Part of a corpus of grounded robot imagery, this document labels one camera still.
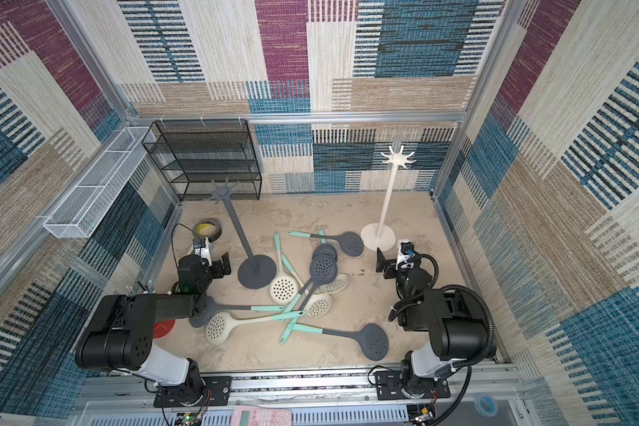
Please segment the grey utensil rack stand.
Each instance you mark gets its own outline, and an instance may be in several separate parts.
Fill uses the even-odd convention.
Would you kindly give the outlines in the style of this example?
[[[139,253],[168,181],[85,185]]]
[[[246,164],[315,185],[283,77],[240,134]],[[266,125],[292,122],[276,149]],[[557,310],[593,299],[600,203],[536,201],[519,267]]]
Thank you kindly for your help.
[[[234,209],[234,204],[231,200],[231,187],[229,186],[228,179],[225,179],[223,185],[217,184],[214,180],[211,181],[214,186],[211,200],[216,202],[223,202],[228,216],[237,232],[240,239],[241,246],[243,246],[247,259],[241,263],[237,276],[238,280],[246,289],[262,289],[268,286],[277,273],[277,266],[271,257],[266,255],[255,255],[248,238],[243,230],[241,221]]]

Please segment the grey skimmer mint handle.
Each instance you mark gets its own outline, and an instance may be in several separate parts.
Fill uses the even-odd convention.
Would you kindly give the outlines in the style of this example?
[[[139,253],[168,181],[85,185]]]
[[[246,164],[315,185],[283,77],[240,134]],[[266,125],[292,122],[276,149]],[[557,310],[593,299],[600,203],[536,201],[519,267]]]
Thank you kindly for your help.
[[[327,256],[316,257],[312,259],[310,264],[311,278],[310,280],[308,280],[307,284],[304,285],[303,289],[309,289],[310,290],[309,295],[311,296],[314,293],[315,289],[317,289],[319,286],[333,282],[333,280],[337,278],[337,274],[338,274],[337,262],[335,262],[331,257],[327,257]],[[284,312],[290,312],[295,308],[296,306],[294,305],[295,298],[296,296],[289,302],[287,307],[284,309]],[[308,302],[309,302],[309,299],[305,299],[304,303],[299,308],[299,310],[303,311],[305,306],[308,304]]]

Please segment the white skimmer mint handle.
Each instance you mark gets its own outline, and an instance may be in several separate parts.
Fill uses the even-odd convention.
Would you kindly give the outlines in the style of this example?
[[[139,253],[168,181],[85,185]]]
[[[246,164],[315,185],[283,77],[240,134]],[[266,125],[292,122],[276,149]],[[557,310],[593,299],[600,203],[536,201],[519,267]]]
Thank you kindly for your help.
[[[297,280],[284,271],[282,263],[282,245],[280,244],[280,234],[274,233],[274,244],[276,249],[278,271],[269,286],[269,295],[273,303],[277,305],[287,305],[298,292]]]

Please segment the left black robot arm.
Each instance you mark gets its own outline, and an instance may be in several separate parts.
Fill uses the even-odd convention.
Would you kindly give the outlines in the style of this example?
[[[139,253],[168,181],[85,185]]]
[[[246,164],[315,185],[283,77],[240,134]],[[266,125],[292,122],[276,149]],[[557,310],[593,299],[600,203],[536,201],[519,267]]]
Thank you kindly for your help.
[[[232,378],[204,378],[195,360],[155,346],[154,326],[176,319],[188,319],[193,328],[205,326],[218,311],[207,291],[213,280],[232,273],[229,254],[211,264],[197,255],[182,257],[177,269],[179,283],[193,285],[194,291],[104,296],[76,346],[76,365],[84,370],[129,373],[154,383],[157,408],[207,401],[225,406]]]

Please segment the grey skimmer under left arm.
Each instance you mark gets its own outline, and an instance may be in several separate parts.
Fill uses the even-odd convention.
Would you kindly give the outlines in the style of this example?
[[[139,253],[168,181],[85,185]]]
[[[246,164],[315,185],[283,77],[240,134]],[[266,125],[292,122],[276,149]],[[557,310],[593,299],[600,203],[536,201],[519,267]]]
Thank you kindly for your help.
[[[203,296],[197,304],[195,314],[189,318],[193,328],[205,326],[211,318],[221,311],[250,311],[282,313],[285,309],[281,305],[222,305],[211,296]]]

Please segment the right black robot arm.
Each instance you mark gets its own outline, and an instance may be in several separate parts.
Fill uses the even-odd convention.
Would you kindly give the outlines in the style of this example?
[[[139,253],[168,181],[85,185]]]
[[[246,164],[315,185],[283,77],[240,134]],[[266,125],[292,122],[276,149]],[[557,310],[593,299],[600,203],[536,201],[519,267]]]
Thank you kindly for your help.
[[[435,257],[417,252],[407,241],[396,259],[387,259],[378,250],[376,271],[395,280],[399,301],[392,305],[388,320],[429,338],[400,362],[397,388],[405,397],[445,398],[442,389],[449,377],[495,355],[495,324],[486,302],[463,285],[438,287]]]

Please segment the white utensil rack stand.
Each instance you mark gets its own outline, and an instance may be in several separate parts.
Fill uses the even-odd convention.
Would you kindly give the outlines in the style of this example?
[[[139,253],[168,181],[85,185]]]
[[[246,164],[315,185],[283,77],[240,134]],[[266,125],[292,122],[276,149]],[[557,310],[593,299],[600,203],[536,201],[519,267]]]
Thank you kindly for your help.
[[[392,193],[398,171],[400,169],[406,170],[409,165],[415,163],[415,160],[412,159],[414,154],[415,152],[404,154],[403,147],[400,147],[398,151],[395,151],[393,146],[389,146],[388,154],[381,153],[381,156],[384,157],[382,163],[390,166],[390,174],[379,220],[376,223],[365,225],[360,232],[360,238],[362,239],[365,248],[368,250],[387,251],[396,243],[395,232],[385,225],[385,219],[390,207],[390,200],[392,199]]]

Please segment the white skimmer right centre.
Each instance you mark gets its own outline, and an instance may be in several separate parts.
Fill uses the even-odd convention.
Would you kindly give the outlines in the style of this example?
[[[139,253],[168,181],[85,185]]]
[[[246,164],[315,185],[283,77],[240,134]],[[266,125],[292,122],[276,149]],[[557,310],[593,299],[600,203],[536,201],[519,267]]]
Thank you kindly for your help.
[[[319,292],[323,294],[335,294],[344,290],[349,283],[350,277],[345,273],[339,273],[333,282],[321,285],[319,287]]]

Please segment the white skimmer front left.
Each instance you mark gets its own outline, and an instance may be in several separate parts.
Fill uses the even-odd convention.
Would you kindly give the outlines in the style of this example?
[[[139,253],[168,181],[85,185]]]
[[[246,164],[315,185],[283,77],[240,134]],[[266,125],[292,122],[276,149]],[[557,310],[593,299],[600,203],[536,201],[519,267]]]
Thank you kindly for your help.
[[[300,319],[305,316],[305,311],[291,311],[275,315],[256,317],[250,319],[235,319],[229,312],[216,313],[205,326],[205,338],[211,346],[223,344],[231,332],[239,327],[269,321],[286,321]]]

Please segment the grey skimmer middle back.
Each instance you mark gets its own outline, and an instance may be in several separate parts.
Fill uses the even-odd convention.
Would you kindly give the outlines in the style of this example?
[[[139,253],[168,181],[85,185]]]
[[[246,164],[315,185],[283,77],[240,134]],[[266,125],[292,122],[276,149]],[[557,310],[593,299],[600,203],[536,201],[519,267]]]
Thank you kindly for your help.
[[[327,240],[324,238],[325,233],[321,226],[318,228],[318,234],[319,236],[321,236],[319,239],[321,241],[321,244],[313,251],[312,258],[316,258],[319,256],[327,256],[327,257],[331,257],[335,262],[337,262],[337,259],[338,259],[337,250],[335,249],[334,246],[329,244]]]

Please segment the grey skimmer front right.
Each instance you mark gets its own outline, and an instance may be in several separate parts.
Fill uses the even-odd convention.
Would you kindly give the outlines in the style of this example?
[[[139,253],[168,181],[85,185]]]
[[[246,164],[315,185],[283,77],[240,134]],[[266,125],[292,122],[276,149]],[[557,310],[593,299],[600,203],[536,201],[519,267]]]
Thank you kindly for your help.
[[[293,331],[305,332],[309,334],[333,335],[333,337],[344,337],[354,340],[360,346],[362,353],[373,361],[382,360],[389,351],[389,338],[385,331],[374,323],[369,323],[360,331],[341,331],[330,328],[317,328],[303,324],[290,324]]]

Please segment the black mesh shelf rack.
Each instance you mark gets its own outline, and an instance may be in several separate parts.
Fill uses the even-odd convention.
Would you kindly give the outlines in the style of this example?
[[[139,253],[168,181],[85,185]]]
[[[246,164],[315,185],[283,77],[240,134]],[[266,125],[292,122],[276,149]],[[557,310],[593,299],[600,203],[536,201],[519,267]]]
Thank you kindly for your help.
[[[223,184],[234,200],[261,195],[262,172],[244,120],[157,120],[142,146],[181,202],[207,200]]]

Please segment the red pencil cup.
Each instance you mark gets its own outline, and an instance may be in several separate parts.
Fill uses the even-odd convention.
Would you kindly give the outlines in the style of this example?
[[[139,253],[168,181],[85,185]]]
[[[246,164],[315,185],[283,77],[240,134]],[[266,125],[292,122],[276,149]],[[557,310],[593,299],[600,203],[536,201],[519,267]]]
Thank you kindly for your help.
[[[154,339],[166,337],[170,332],[172,332],[172,330],[175,328],[175,325],[175,319],[170,319],[169,321],[162,321],[154,324]]]

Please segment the pink calculator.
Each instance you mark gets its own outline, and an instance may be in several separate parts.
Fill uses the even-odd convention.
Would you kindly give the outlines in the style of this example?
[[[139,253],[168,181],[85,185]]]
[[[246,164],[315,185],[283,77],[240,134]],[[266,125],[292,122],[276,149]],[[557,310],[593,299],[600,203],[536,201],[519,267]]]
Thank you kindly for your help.
[[[293,415],[288,409],[237,406],[234,408],[231,426],[292,426]]]

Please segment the grey duct tape roll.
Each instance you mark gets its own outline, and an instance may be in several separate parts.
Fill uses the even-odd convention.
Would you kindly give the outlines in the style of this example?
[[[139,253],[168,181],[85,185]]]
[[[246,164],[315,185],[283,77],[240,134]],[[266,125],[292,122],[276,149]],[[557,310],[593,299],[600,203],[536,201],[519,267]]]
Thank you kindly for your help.
[[[216,218],[204,218],[193,226],[192,233],[195,240],[215,242],[222,235],[222,225]]]

